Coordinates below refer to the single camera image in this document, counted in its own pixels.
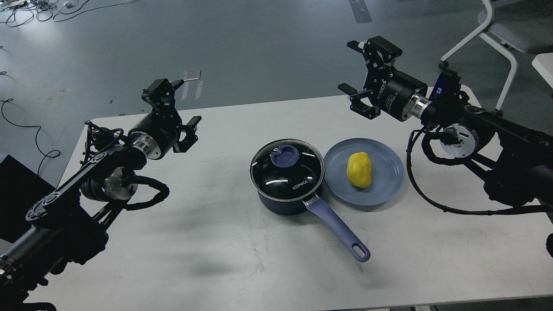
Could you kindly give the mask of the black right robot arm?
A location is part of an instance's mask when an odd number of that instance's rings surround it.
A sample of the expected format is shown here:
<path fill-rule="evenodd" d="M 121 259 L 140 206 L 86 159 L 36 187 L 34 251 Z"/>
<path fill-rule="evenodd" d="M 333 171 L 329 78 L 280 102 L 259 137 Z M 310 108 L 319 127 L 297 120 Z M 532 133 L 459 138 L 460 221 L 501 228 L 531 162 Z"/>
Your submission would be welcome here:
<path fill-rule="evenodd" d="M 551 135 L 470 104 L 456 71 L 443 69 L 428 95 L 426 83 L 395 67 L 402 50 L 381 36 L 349 41 L 347 46 L 362 55 L 367 68 L 362 90 L 338 85 L 348 96 L 350 109 L 369 120 L 382 112 L 399 122 L 410 117 L 420 120 L 422 128 L 413 130 L 407 140 L 406 164 L 411 185 L 426 202 L 458 215 L 552 215 Z M 506 208 L 460 210 L 427 197 L 412 172 L 412 150 L 419 137 L 430 162 L 463 165 L 483 181 L 489 199 Z"/>

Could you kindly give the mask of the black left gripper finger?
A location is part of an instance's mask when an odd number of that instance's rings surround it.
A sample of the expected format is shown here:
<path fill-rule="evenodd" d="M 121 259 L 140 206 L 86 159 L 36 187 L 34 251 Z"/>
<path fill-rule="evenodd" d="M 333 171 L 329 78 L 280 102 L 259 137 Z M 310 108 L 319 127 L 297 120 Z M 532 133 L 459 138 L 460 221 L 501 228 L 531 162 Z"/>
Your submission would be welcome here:
<path fill-rule="evenodd" d="M 168 79 L 156 79 L 152 84 L 143 89 L 141 99 L 149 104 L 153 110 L 171 108 L 175 109 L 175 92 L 185 83 L 183 79 L 168 81 Z"/>
<path fill-rule="evenodd" d="M 201 116 L 193 116 L 187 124 L 177 126 L 177 140 L 173 144 L 174 153 L 186 153 L 198 141 L 196 131 L 201 120 Z"/>

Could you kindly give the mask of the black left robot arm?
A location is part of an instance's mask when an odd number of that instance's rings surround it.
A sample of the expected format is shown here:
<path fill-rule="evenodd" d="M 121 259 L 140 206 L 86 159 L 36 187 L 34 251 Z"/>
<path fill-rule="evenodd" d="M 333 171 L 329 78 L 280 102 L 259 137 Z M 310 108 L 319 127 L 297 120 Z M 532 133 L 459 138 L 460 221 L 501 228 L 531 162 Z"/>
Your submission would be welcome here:
<path fill-rule="evenodd" d="M 170 194 L 168 185 L 137 175 L 148 160 L 169 150 L 187 152 L 198 140 L 201 116 L 184 124 L 175 93 L 183 79 L 156 79 L 143 90 L 152 108 L 128 133 L 87 121 L 81 167 L 44 195 L 25 215 L 30 229 L 1 255 L 1 309 L 54 311 L 48 302 L 25 303 L 29 292 L 48 284 L 68 263 L 85 264 L 108 242 L 108 228 L 121 211 L 152 207 Z"/>

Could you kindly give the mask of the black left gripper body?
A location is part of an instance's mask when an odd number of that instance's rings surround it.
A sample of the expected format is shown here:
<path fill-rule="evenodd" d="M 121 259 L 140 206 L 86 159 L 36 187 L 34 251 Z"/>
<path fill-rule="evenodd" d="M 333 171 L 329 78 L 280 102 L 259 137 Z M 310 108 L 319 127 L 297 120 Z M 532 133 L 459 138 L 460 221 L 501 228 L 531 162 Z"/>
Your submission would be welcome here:
<path fill-rule="evenodd" d="M 176 109 L 155 108 L 130 130 L 130 140 L 148 159 L 159 160 L 180 138 L 181 125 Z"/>

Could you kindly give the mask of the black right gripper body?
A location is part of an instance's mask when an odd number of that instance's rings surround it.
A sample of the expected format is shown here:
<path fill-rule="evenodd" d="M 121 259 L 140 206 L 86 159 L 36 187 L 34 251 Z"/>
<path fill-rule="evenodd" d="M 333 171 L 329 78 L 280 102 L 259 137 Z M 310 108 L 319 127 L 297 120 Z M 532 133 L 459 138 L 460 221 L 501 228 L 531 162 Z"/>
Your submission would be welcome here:
<path fill-rule="evenodd" d="M 372 69 L 365 79 L 369 102 L 399 121 L 410 117 L 412 97 L 426 96 L 427 89 L 426 83 L 397 69 Z"/>

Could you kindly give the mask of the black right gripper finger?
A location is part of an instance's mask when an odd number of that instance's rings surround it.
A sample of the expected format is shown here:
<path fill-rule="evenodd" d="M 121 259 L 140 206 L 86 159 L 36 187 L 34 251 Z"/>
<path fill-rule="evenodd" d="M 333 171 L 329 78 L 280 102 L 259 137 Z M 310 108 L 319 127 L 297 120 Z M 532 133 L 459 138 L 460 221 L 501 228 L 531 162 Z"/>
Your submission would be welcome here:
<path fill-rule="evenodd" d="M 347 47 L 361 53 L 369 73 L 379 69 L 391 69 L 396 59 L 401 57 L 401 48 L 392 44 L 383 37 L 372 37 L 367 41 L 349 41 Z"/>
<path fill-rule="evenodd" d="M 373 104 L 376 101 L 376 94 L 373 90 L 358 91 L 347 83 L 340 83 L 338 90 L 342 91 L 349 98 L 350 110 L 369 120 L 381 115 L 381 109 Z"/>

